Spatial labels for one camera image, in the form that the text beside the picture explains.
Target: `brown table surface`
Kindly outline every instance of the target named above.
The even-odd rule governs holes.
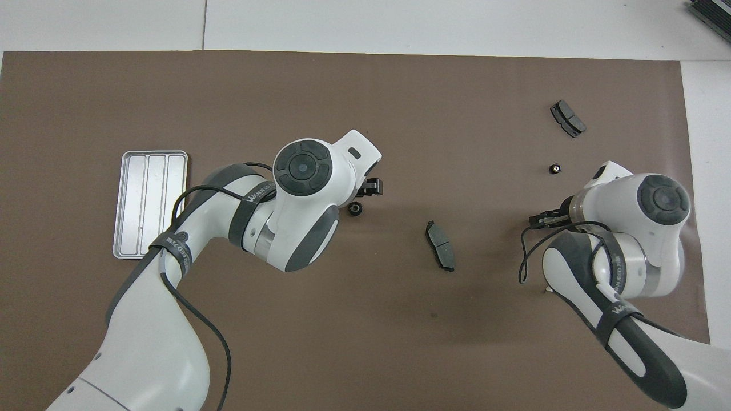
[[[0,80],[0,409],[43,409],[84,369],[135,266],[112,256],[121,156],[183,149],[189,182],[289,141],[358,129],[382,197],[341,212],[326,253],[284,274],[212,241],[181,292],[227,337],[227,410],[663,410],[559,298],[518,235],[604,161],[691,193],[677,61],[268,52],[5,53]],[[548,108],[588,126],[570,138]],[[561,164],[555,176],[548,166]],[[440,270],[424,229],[455,247]],[[545,232],[531,233],[537,241]],[[695,221],[671,295],[635,304],[708,341]],[[219,399],[225,361],[189,317]]]

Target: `white robotic arm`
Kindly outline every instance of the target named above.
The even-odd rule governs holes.
[[[659,174],[605,163],[559,210],[531,218],[553,227],[584,221],[543,255],[553,291],[579,314],[635,384],[671,409],[731,410],[731,351],[694,342],[644,318],[625,298],[666,295],[682,273],[685,189]]]
[[[208,360],[161,273],[177,287],[215,237],[282,271],[306,267],[332,238],[338,207],[380,159],[352,130],[333,145],[289,144],[276,157],[274,183],[244,164],[208,176],[204,184],[217,189],[201,189],[151,244],[110,305],[99,352],[48,409],[199,410],[208,394]]]

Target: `circular button pad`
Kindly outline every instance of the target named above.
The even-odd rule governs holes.
[[[274,161],[274,178],[291,195],[312,195],[330,180],[333,161],[330,150],[315,140],[302,140],[284,147]]]
[[[643,213],[662,225],[676,225],[690,212],[688,192],[670,177],[647,176],[637,189],[637,202]]]

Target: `silver rectangular tray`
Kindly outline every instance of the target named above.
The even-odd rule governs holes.
[[[173,205],[185,191],[187,177],[185,151],[124,153],[114,224],[115,257],[140,259],[147,253],[148,245],[170,225]]]

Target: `small black wheel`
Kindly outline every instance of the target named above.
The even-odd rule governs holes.
[[[357,201],[353,201],[352,203],[348,204],[348,214],[356,217],[359,216],[360,213],[363,213],[363,204]]]

